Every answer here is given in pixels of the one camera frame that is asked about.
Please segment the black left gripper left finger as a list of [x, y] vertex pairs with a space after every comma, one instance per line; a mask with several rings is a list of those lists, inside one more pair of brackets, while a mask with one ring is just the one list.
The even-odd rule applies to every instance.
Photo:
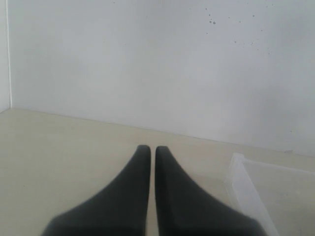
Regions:
[[122, 171], [99, 193], [54, 217], [44, 236], [144, 236], [151, 150], [139, 145]]

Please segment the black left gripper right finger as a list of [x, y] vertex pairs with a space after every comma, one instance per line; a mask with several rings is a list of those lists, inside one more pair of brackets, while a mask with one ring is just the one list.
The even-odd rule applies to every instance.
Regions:
[[167, 146], [155, 154], [155, 198], [161, 236], [264, 236], [254, 219], [220, 202], [180, 166]]

